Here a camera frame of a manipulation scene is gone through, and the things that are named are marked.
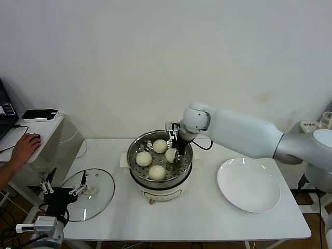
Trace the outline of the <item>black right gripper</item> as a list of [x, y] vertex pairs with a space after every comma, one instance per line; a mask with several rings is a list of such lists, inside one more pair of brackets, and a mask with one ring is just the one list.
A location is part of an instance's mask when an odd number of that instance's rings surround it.
[[185, 155], [180, 153], [185, 152], [185, 147], [188, 143], [192, 141], [192, 133], [183, 131], [180, 129], [176, 134], [176, 131], [169, 131], [169, 138], [172, 142], [171, 148], [176, 148], [177, 152], [175, 153], [175, 163], [182, 163], [185, 160]]

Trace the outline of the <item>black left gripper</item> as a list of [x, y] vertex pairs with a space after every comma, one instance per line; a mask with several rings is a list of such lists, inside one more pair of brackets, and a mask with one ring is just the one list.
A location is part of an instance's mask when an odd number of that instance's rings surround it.
[[57, 168], [54, 168], [46, 177], [44, 181], [40, 182], [44, 193], [44, 203], [48, 205], [46, 210], [47, 216], [64, 216], [67, 206], [77, 201], [77, 196], [88, 188], [86, 170], [83, 171], [80, 185], [72, 188], [52, 188], [51, 183], [56, 173]]

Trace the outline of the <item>person's hand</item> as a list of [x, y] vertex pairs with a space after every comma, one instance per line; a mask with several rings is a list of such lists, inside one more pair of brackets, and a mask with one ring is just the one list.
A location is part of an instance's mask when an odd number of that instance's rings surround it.
[[37, 148], [41, 146], [40, 135], [27, 133], [23, 135], [16, 143], [12, 155], [11, 162], [17, 164], [25, 164], [32, 157]]

